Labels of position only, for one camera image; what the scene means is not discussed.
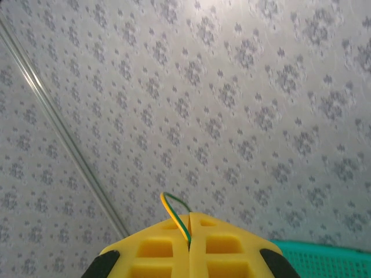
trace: yellow robot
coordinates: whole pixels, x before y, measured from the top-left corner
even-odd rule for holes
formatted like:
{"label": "yellow robot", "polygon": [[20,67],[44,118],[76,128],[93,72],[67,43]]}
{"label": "yellow robot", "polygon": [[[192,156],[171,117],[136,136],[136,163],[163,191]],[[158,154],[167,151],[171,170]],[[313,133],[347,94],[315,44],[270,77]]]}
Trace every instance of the yellow robot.
{"label": "yellow robot", "polygon": [[166,197],[183,202],[161,194],[172,219],[106,247],[82,278],[300,278],[275,244],[206,214],[177,215]]}

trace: yellow foam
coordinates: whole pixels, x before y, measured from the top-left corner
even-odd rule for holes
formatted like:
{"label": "yellow foam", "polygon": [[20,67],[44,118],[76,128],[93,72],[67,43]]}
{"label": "yellow foam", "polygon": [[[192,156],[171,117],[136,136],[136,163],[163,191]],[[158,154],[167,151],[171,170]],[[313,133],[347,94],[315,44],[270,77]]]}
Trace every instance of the yellow foam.
{"label": "yellow foam", "polygon": [[273,278],[259,250],[280,249],[246,230],[202,213],[181,215],[191,248],[169,219],[105,248],[120,252],[108,278]]}

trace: square hole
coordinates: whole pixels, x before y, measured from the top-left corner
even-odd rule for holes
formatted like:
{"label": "square hole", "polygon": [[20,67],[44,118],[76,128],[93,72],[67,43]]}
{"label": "square hole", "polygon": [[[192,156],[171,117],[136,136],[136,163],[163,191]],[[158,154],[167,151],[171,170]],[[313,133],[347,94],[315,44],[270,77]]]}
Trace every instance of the square hole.
{"label": "square hole", "polygon": [[235,236],[208,236],[206,238],[207,254],[235,254],[242,252],[241,242]]}
{"label": "square hole", "polygon": [[137,253],[137,257],[139,258],[169,258],[172,256],[172,242],[163,239],[148,239],[143,241]]}
{"label": "square hole", "polygon": [[207,262],[209,278],[250,278],[252,272],[247,262]]}
{"label": "square hole", "polygon": [[171,266],[133,266],[130,278],[171,278]]}

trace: wall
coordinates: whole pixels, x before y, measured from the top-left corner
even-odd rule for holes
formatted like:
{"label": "wall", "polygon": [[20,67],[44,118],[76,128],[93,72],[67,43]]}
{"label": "wall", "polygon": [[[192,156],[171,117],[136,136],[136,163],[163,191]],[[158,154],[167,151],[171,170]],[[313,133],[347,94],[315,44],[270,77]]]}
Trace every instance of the wall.
{"label": "wall", "polygon": [[128,228],[159,193],[371,250],[369,1],[5,1]]}
{"label": "wall", "polygon": [[80,277],[118,240],[0,42],[0,277]]}

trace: patterned wallpaper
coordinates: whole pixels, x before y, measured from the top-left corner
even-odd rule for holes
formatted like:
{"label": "patterned wallpaper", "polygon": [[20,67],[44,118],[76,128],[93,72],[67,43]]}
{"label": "patterned wallpaper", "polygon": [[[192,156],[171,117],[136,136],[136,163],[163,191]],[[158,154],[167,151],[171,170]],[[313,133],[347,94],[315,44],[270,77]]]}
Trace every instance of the patterned wallpaper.
{"label": "patterned wallpaper", "polygon": [[159,193],[371,250],[371,2],[6,0],[131,232]]}
{"label": "patterned wallpaper", "polygon": [[80,277],[118,240],[0,42],[0,277]]}

